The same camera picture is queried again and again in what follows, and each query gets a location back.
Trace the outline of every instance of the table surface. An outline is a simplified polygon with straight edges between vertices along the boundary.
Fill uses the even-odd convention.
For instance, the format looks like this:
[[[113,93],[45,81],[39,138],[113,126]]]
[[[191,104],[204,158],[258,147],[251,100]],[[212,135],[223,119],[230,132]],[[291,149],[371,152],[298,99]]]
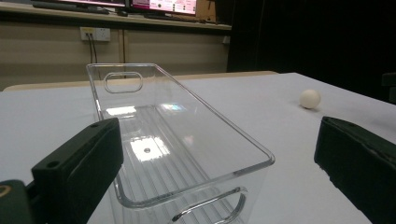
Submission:
[[[185,79],[181,82],[270,149],[276,162],[265,177],[250,224],[370,223],[314,163],[321,118],[355,122],[396,143],[396,107],[298,74]],[[321,93],[316,109],[300,93]],[[30,169],[95,122],[89,87],[0,93],[0,181],[32,181]],[[91,223],[112,223],[108,195]]]

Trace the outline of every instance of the electrical outlet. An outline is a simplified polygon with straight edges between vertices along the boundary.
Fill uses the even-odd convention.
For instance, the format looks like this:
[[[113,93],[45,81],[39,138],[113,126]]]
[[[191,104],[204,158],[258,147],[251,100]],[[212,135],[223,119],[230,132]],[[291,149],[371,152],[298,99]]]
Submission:
[[[110,41],[110,29],[107,28],[96,28],[96,39],[97,41]]]
[[[230,40],[231,40],[231,38],[230,38],[229,35],[224,36],[224,38],[223,38],[223,44],[229,45],[229,44],[230,44]]]
[[[81,33],[81,40],[89,40],[87,35],[90,35],[93,39],[95,37],[95,28],[93,27],[79,27]]]
[[[94,27],[80,27],[81,40],[89,40],[87,35],[90,35],[96,41],[110,41],[110,29],[108,28],[94,28]]]

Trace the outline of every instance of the clear plastic bin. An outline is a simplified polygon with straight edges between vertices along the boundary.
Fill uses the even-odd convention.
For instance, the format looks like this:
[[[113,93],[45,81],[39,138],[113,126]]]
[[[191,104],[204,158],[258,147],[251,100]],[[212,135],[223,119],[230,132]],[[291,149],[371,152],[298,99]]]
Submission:
[[[120,121],[116,223],[248,223],[268,149],[156,64],[87,71],[99,119]]]

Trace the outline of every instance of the wall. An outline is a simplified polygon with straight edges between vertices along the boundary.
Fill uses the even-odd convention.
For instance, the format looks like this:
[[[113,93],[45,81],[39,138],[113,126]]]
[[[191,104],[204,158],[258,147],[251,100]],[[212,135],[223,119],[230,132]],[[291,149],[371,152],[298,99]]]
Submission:
[[[228,46],[222,35],[127,32],[127,63],[156,63],[171,75],[223,73]]]
[[[228,47],[221,35],[128,31],[127,55],[133,63],[157,63],[174,75],[221,73]],[[96,42],[99,63],[121,63],[119,30],[111,42]],[[87,80],[90,46],[78,27],[28,23],[0,24],[0,90],[7,86]]]

